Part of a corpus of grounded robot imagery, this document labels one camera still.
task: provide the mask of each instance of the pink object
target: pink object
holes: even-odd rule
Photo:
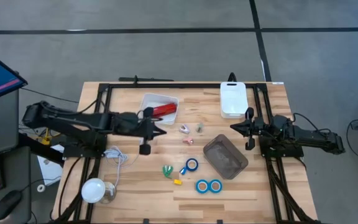
[[[193,138],[186,137],[186,138],[183,139],[183,143],[187,143],[189,145],[192,145],[194,143],[194,141],[193,141]]]

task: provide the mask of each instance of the white paper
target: white paper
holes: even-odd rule
[[[63,152],[65,149],[63,146],[61,146],[59,144],[56,146],[52,146],[51,148],[56,151],[59,151],[59,152]],[[41,167],[42,178],[43,179],[51,179],[51,180],[44,180],[44,184],[46,186],[49,186],[49,185],[60,180],[60,177],[62,176],[62,173],[63,173],[63,168],[60,167],[59,164],[51,162],[48,159],[46,159],[44,157],[40,157],[40,156],[38,156],[38,162]]]

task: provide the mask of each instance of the red handle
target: red handle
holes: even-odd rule
[[[170,104],[162,105],[162,106],[157,106],[153,110],[153,117],[154,118],[159,118],[161,116],[174,113],[174,112],[176,112],[176,110],[177,110],[177,106],[174,103],[170,103]]]

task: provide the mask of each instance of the green clip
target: green clip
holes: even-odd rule
[[[172,177],[170,177],[172,171],[173,171],[173,166],[171,165],[164,165],[162,167],[162,173],[166,178],[172,179]]]

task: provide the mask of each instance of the roll of tape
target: roll of tape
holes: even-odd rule
[[[198,168],[198,161],[197,161],[196,159],[194,159],[194,158],[190,158],[190,159],[188,159],[188,160],[186,161],[186,165],[184,166],[184,168],[182,168],[182,169],[180,170],[180,174],[181,174],[181,175],[185,175],[185,174],[186,174],[186,171],[191,171],[191,172],[193,172],[193,171],[196,171],[197,168]]]
[[[204,190],[202,190],[201,187],[200,187],[200,185],[202,185],[202,184],[205,184],[205,189]],[[196,190],[197,190],[198,193],[204,194],[205,192],[208,191],[208,182],[206,180],[197,181]]]
[[[218,185],[218,188],[217,189],[214,189],[213,188],[213,184],[217,184]],[[211,180],[211,182],[209,183],[209,190],[212,192],[212,193],[219,193],[222,188],[223,188],[223,184],[220,180]]]
[[[191,162],[195,163],[195,165],[192,167],[190,167],[190,165],[189,165]],[[192,172],[196,171],[197,168],[198,168],[198,161],[196,159],[190,158],[186,161],[186,169],[188,169],[189,171],[192,171]]]
[[[40,193],[44,192],[45,189],[46,189],[46,186],[44,186],[44,184],[40,184],[37,187],[37,191],[40,192]]]

